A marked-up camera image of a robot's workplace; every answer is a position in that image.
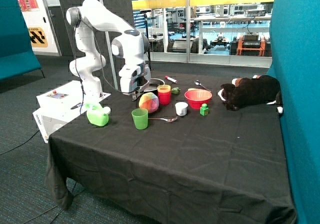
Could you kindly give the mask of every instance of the yellow railing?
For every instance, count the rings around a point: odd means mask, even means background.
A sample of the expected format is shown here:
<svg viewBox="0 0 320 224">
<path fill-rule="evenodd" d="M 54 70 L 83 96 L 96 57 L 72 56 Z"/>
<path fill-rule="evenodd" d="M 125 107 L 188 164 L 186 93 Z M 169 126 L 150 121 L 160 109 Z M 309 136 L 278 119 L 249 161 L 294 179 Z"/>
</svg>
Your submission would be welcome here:
<svg viewBox="0 0 320 224">
<path fill-rule="evenodd" d="M 222 5 L 222 4 L 246 4 L 267 3 L 274 0 L 190 0 L 190 6 Z M 132 2 L 133 10 L 177 8 L 185 7 L 187 0 L 135 0 Z"/>
</svg>

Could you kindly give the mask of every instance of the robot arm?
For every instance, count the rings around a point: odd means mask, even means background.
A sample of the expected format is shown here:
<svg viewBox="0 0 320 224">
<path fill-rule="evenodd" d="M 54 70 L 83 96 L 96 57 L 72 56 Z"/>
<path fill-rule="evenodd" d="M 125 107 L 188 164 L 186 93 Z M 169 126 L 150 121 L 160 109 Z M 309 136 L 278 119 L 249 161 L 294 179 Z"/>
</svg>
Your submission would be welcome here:
<svg viewBox="0 0 320 224">
<path fill-rule="evenodd" d="M 98 96 L 102 93 L 101 83 L 92 75 L 105 66 L 105 58 L 96 50 L 92 28 L 101 32 L 117 32 L 120 36 L 111 43 L 112 54 L 123 58 L 125 65 L 119 72 L 121 91 L 125 95 L 132 94 L 135 100 L 144 89 L 149 86 L 151 79 L 150 69 L 145 63 L 144 53 L 149 48 L 149 40 L 145 35 L 135 30 L 121 17 L 107 10 L 97 0 L 85 0 L 82 6 L 68 9 L 67 21 L 75 28 L 75 39 L 78 49 L 86 54 L 77 59 L 78 71 L 75 64 L 70 64 L 72 73 L 83 79 L 85 94 Z"/>
</svg>

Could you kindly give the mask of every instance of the marker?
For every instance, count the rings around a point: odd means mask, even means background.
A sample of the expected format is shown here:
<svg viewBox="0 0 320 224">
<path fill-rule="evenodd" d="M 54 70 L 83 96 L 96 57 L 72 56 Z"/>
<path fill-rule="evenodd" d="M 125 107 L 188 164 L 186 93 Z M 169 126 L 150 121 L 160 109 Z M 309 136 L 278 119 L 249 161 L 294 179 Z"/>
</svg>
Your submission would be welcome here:
<svg viewBox="0 0 320 224">
<path fill-rule="evenodd" d="M 169 77 L 169 76 L 165 76 L 165 78 L 166 79 L 168 79 L 169 81 L 172 81 L 173 83 L 177 83 L 178 81 L 177 80 L 175 80 L 175 79 L 173 79 L 173 78 L 171 78 L 171 77 Z"/>
<path fill-rule="evenodd" d="M 74 105 L 73 107 L 71 107 L 71 110 L 76 109 L 76 108 L 80 107 L 81 105 L 82 105 L 82 103 L 79 102 L 77 105 Z"/>
</svg>

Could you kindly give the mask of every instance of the colorful ball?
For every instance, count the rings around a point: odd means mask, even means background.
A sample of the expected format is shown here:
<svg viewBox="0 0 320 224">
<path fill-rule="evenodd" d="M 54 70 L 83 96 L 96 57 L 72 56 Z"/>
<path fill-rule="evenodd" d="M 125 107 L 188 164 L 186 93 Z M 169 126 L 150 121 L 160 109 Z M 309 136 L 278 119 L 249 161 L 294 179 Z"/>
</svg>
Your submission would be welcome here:
<svg viewBox="0 0 320 224">
<path fill-rule="evenodd" d="M 147 109 L 148 113 L 154 113 L 159 108 L 159 99 L 154 93 L 147 92 L 141 96 L 139 107 Z"/>
</svg>

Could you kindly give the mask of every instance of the teal partition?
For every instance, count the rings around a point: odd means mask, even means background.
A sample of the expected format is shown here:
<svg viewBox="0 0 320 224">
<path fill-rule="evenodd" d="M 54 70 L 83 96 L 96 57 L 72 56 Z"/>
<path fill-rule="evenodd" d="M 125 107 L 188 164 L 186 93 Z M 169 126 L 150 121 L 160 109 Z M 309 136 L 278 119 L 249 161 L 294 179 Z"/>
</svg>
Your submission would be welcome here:
<svg viewBox="0 0 320 224">
<path fill-rule="evenodd" d="M 320 223 L 319 0 L 275 0 L 269 74 L 281 84 L 281 117 L 298 223 Z"/>
<path fill-rule="evenodd" d="M 0 0 L 0 80 L 40 69 L 18 0 Z"/>
</svg>

